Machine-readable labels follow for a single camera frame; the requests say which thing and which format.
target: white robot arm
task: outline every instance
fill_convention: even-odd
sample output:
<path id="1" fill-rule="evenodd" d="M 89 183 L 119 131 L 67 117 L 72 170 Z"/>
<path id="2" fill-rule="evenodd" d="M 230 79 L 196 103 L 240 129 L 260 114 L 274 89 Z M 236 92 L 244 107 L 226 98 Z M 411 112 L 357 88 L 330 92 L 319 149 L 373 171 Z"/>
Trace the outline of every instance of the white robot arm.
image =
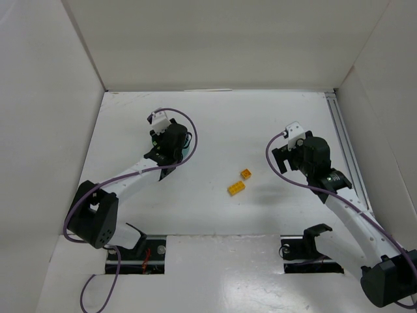
<path id="1" fill-rule="evenodd" d="M 287 145 L 272 150 L 281 173 L 273 168 L 268 155 L 270 144 L 279 136 L 288 139 Z M 389 234 L 363 206 L 350 181 L 331 167 L 330 148 L 326 141 L 313 136 L 310 131 L 305 132 L 298 122 L 288 125 L 273 140 L 266 150 L 271 168 L 286 181 L 309 188 L 318 195 L 359 246 L 346 242 L 331 227 L 319 224 L 304 230 L 303 236 L 293 241 L 281 239 L 286 251 L 284 259 L 332 258 L 360 281 L 368 299 L 378 307 L 416 293 L 417 280 L 413 270 L 417 265 L 417 251 L 405 251 L 392 237 L 387 237 Z M 288 161 L 292 170 L 300 170 L 308 185 L 285 178 L 282 175 L 287 171 L 284 161 Z"/>
<path id="2" fill-rule="evenodd" d="M 164 110 L 178 112 L 174 109 L 158 109 L 150 115 L 148 122 L 152 127 L 153 148 L 138 163 L 105 183 L 85 181 L 80 184 L 64 231 L 72 231 L 95 248 L 121 246 L 134 254 L 141 253 L 146 235 L 134 226 L 118 223 L 118 207 L 144 186 L 160 181 L 177 165 L 185 162 L 183 158 L 188 154 L 192 138 L 187 128 L 174 119 L 169 120 Z"/>

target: black bracket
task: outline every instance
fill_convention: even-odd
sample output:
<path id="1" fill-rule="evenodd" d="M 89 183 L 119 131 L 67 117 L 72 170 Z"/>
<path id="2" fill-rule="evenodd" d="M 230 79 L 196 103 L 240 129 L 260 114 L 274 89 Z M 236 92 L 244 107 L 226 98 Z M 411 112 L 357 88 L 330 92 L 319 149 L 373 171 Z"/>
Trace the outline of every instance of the black bracket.
<path id="1" fill-rule="evenodd" d="M 306 132 L 306 138 L 312 137 L 313 133 L 309 130 Z M 292 149 L 288 150 L 288 145 L 284 145 L 283 147 L 275 148 L 272 150 L 272 155 L 274 155 L 276 164 L 280 169 L 281 174 L 287 173 L 287 167 L 285 166 L 284 161 L 288 161 L 289 166 L 292 171 L 298 170 L 298 162 L 295 161 L 299 158 L 300 150 Z"/>
<path id="2" fill-rule="evenodd" d="M 317 251 L 315 238 L 325 231 L 333 229 L 326 224 L 318 224 L 304 230 L 300 236 L 282 236 L 281 248 L 283 259 L 293 260 L 314 260 L 320 258 L 322 254 Z"/>
<path id="3" fill-rule="evenodd" d="M 165 132 L 157 135 L 151 130 L 153 148 L 143 157 L 155 161 L 158 166 L 177 164 L 182 161 L 182 149 L 185 146 L 188 131 L 184 125 L 178 124 L 175 119 L 169 120 L 171 124 Z M 160 180 L 169 175 L 175 168 L 166 168 L 161 171 Z"/>
<path id="4" fill-rule="evenodd" d="M 164 274 L 165 273 L 165 235 L 150 235 L 147 237 L 145 244 L 141 248 L 140 253 L 132 252 L 132 250 L 119 247 L 121 253 L 121 274 Z M 114 274 L 116 272 L 117 255 L 109 251 L 106 260 L 106 274 Z"/>
<path id="5" fill-rule="evenodd" d="M 417 251 L 408 251 L 407 255 L 417 266 Z M 417 293 L 416 278 L 401 254 L 384 257 L 372 268 L 363 266 L 360 285 L 367 298 L 379 308 Z"/>
<path id="6" fill-rule="evenodd" d="M 96 184 L 90 181 L 80 184 L 74 200 L 72 200 L 70 210 L 84 194 L 95 186 Z M 96 211 L 91 209 L 91 205 L 97 204 Z M 70 219 L 68 230 L 96 249 L 102 248 L 110 241 L 115 232 L 118 206 L 119 199 L 116 194 L 109 194 L 102 189 L 98 189 L 77 208 Z"/>

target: red wire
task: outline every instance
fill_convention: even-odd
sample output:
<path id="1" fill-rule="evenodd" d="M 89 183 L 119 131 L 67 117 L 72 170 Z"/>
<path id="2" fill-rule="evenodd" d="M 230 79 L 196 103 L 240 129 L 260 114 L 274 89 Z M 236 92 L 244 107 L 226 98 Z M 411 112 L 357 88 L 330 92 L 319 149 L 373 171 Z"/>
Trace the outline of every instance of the red wire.
<path id="1" fill-rule="evenodd" d="M 145 274 L 150 257 L 151 257 L 151 248 L 148 248 L 148 250 L 146 250 L 146 258 L 143 260 L 143 263 L 142 263 L 142 269 L 143 269 L 142 274 Z"/>

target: screw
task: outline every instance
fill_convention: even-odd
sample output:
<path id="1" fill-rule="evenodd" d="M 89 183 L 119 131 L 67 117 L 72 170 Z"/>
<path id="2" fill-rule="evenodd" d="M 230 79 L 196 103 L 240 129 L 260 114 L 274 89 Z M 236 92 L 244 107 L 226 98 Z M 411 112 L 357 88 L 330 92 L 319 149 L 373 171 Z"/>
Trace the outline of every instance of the screw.
<path id="1" fill-rule="evenodd" d="M 284 254 L 289 253 L 289 245 L 287 243 L 282 246 L 282 253 Z"/>
<path id="2" fill-rule="evenodd" d="M 158 246 L 158 248 L 156 249 L 158 254 L 165 254 L 166 250 L 167 248 L 165 246 Z"/>

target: white wall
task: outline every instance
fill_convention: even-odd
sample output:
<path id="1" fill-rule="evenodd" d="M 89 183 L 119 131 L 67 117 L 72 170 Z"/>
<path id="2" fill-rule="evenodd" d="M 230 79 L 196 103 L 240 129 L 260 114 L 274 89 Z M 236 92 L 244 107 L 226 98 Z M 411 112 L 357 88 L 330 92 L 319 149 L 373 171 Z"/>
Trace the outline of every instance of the white wall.
<path id="1" fill-rule="evenodd" d="M 0 1 L 0 311 L 34 312 L 103 95 L 59 0 Z"/>
<path id="2" fill-rule="evenodd" d="M 388 0 L 66 0 L 106 88 L 339 87 Z"/>
<path id="3" fill-rule="evenodd" d="M 417 248 L 417 1 L 392 0 L 339 92 L 376 217 Z"/>

